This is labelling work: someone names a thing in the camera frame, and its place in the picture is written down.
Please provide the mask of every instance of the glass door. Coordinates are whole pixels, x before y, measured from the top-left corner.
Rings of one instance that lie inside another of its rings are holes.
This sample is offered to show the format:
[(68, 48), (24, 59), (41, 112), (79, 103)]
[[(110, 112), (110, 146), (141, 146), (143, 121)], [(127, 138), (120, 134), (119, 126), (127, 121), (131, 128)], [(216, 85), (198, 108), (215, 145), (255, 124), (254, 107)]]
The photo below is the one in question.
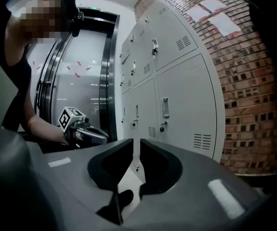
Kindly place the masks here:
[(52, 124), (65, 106), (83, 112), (100, 127), (99, 88), (106, 33), (81, 30), (60, 59), (52, 95)]

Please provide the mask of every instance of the paper sheet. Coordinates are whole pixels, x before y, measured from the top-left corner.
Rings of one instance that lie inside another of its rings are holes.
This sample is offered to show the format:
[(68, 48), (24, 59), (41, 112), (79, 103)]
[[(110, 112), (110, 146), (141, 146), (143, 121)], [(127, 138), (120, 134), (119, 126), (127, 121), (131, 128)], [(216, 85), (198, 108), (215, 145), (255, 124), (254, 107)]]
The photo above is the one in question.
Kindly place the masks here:
[(198, 4), (186, 11), (186, 13), (196, 22), (199, 22), (202, 18), (210, 15), (208, 11), (201, 8)]
[(225, 37), (234, 32), (241, 31), (241, 28), (238, 27), (226, 14), (219, 13), (215, 16), (212, 16), (208, 19), (213, 25), (215, 25), (219, 32)]
[(226, 7), (225, 4), (223, 4), (218, 0), (204, 0), (204, 1), (201, 1), (200, 4), (205, 8), (207, 8), (208, 10), (210, 10), (211, 12), (215, 12), (218, 9)]

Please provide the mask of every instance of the white label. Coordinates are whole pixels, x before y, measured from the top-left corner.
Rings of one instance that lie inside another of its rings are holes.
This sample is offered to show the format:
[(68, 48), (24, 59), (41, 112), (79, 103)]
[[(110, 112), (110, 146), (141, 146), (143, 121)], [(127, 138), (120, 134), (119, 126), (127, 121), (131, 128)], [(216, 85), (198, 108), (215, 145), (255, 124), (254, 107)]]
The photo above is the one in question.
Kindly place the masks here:
[(71, 159), (69, 157), (66, 157), (64, 159), (60, 159), (60, 160), (57, 160), (57, 161), (49, 162), (48, 165), (50, 167), (57, 167), (57, 166), (60, 166), (60, 165), (63, 165), (63, 164), (68, 164), (70, 162), (71, 162)]

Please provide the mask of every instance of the white locker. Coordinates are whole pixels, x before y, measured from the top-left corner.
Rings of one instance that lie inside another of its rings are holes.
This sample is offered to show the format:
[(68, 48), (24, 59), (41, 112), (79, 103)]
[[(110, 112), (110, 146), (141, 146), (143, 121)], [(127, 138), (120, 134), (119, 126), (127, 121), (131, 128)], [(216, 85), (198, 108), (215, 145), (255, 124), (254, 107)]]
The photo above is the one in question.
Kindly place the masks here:
[(153, 139), (158, 137), (157, 105), (154, 80), (151, 79), (143, 85), (132, 90), (134, 101), (133, 120), (136, 121), (137, 139)]
[(142, 29), (139, 38), (132, 47), (133, 84), (137, 85), (152, 75), (152, 62), (149, 55), (145, 30)]
[(127, 37), (127, 39), (123, 42), (122, 48), (121, 48), (121, 64), (124, 63), (124, 61), (127, 59), (127, 57), (131, 53), (131, 34), (130, 33)]
[(216, 109), (211, 80), (201, 54), (157, 76), (165, 131), (161, 140), (212, 158)]
[(134, 110), (131, 109), (132, 107), (132, 91), (128, 91), (122, 96), (122, 119), (123, 119), (123, 131), (124, 131), (124, 138), (129, 139), (133, 137), (133, 117), (134, 117)]
[(139, 38), (139, 34), (141, 32), (141, 25), (136, 24), (126, 40), (122, 44), (121, 48), (121, 64), (124, 64), (124, 61), (127, 59), (127, 57), (131, 54), (131, 48), (133, 47), (133, 44), (135, 43), (136, 39)]
[(133, 70), (133, 60), (132, 60), (132, 55), (129, 55), (128, 58), (125, 60), (123, 63), (122, 67), (122, 85), (121, 85), (121, 93), (124, 94), (127, 92), (129, 89), (132, 87), (132, 78), (131, 76), (131, 70)]
[(147, 33), (147, 41), (157, 71), (197, 49), (185, 26), (165, 5), (156, 1), (150, 12), (152, 18), (148, 23), (150, 30)]

